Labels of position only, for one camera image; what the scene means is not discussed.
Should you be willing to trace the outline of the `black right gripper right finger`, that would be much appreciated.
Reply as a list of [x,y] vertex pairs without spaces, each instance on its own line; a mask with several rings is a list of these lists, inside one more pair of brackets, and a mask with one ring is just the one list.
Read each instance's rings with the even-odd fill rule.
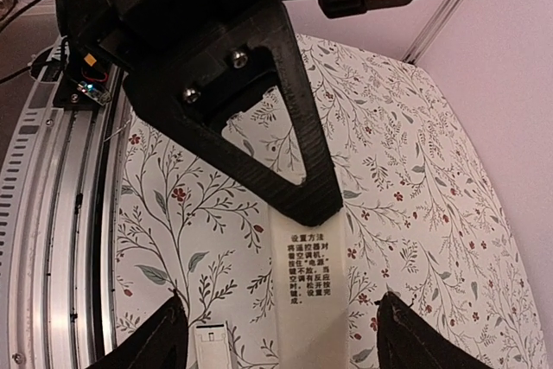
[[383,369],[486,369],[442,337],[395,293],[377,302],[377,353]]

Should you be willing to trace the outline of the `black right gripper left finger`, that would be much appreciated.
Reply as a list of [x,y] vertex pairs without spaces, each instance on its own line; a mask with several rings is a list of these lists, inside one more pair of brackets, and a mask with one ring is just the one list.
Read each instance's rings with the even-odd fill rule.
[[173,295],[130,337],[91,369],[187,367],[188,319],[181,298]]

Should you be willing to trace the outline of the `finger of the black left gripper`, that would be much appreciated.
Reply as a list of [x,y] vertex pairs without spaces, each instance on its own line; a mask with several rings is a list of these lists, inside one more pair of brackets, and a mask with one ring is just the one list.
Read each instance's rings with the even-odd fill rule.
[[135,114],[282,215],[314,227],[343,205],[289,15],[262,0],[130,71]]

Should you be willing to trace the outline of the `white air conditioner remote control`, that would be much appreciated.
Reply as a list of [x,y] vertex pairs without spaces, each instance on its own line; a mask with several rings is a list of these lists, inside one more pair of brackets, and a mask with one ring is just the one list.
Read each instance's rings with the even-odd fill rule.
[[194,347],[199,369],[233,369],[227,325],[196,325]]

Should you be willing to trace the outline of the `white remote battery cover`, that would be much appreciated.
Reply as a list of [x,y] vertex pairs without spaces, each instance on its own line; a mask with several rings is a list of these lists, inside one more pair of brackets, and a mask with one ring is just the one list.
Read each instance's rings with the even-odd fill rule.
[[345,212],[317,227],[269,210],[281,368],[348,366]]

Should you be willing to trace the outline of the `floral patterned table mat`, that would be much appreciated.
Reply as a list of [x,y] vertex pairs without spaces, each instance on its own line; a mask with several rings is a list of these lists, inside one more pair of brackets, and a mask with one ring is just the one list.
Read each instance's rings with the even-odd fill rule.
[[[350,367],[378,364],[387,291],[490,367],[547,367],[504,210],[434,81],[358,48],[297,42],[343,191]],[[237,367],[277,367],[267,206],[135,115],[123,136],[117,342],[177,294],[192,324],[228,324]]]

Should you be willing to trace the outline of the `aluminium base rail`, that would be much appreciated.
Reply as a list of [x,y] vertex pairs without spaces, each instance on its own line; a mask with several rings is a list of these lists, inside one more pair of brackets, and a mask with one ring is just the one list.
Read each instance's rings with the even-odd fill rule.
[[114,232],[130,109],[41,71],[1,169],[1,365],[85,368],[117,345]]

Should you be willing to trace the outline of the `right aluminium corner post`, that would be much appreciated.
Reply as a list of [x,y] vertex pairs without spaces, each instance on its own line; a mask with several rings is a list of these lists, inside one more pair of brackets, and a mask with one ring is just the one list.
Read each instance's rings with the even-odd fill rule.
[[446,27],[448,21],[454,16],[454,13],[459,9],[463,1],[442,0],[437,10],[405,52],[402,62],[416,65]]

